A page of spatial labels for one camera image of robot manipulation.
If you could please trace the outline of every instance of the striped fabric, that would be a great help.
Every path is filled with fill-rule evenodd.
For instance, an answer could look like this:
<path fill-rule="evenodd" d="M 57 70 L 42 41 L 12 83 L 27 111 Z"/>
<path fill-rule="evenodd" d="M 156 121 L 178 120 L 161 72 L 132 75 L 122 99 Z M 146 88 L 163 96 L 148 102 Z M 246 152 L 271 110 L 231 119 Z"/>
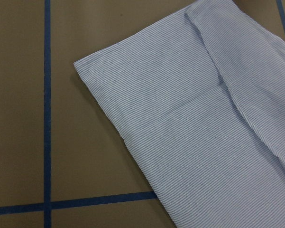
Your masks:
<path fill-rule="evenodd" d="M 285 43 L 231 0 L 74 65 L 178 228 L 285 228 Z"/>

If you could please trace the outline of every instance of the garment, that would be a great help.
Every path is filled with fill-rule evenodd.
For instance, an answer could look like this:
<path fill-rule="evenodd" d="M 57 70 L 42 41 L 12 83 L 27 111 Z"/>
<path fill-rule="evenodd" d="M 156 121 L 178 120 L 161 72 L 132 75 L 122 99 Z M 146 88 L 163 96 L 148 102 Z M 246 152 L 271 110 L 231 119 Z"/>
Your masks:
<path fill-rule="evenodd" d="M 199 0 L 75 62 L 178 228 L 285 228 L 285 42 Z"/>

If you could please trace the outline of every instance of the blue and white striped cloth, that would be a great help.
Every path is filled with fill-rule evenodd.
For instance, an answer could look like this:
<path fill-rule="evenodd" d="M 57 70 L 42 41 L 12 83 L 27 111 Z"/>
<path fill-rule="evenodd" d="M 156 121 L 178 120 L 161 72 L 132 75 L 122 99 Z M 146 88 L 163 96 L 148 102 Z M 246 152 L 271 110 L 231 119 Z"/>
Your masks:
<path fill-rule="evenodd" d="M 178 228 L 285 228 L 285 42 L 199 0 L 75 67 Z"/>

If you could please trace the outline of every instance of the blue tape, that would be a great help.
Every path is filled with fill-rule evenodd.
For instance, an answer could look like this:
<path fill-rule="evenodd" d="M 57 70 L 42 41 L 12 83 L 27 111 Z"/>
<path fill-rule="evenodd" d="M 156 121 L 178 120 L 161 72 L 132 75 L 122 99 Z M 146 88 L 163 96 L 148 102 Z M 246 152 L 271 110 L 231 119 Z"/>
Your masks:
<path fill-rule="evenodd" d="M 282 0 L 276 0 L 276 3 L 277 3 L 279 15 L 280 15 L 281 23 L 283 24 L 284 31 L 285 31 L 285 11 L 284 11 Z"/>
<path fill-rule="evenodd" d="M 51 228 L 51 11 L 44 13 L 44 228 Z"/>
<path fill-rule="evenodd" d="M 63 201 L 52 202 L 51 209 L 76 208 L 76 207 L 129 202 L 129 201 L 146 200 L 146 199 L 147 200 L 157 199 L 157 195 L 153 191 L 147 191 L 147 192 L 101 196 L 101 197 L 93 197 L 85 199 L 63 200 Z M 43 203 L 0 207 L 0 215 L 43 211 L 44 209 L 45 209 L 45 204 Z"/>

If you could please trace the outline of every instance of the vertical blue line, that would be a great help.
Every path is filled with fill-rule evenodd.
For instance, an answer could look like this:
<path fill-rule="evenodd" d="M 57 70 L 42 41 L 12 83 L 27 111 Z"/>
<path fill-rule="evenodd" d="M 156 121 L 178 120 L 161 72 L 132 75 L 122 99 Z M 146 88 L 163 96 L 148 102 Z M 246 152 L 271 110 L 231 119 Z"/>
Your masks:
<path fill-rule="evenodd" d="M 51 1 L 44 7 L 44 228 L 51 228 Z"/>
<path fill-rule="evenodd" d="M 283 24 L 284 31 L 285 31 L 285 11 L 284 11 L 282 0 L 276 0 L 276 3 L 277 3 L 279 15 L 280 15 L 281 23 Z"/>

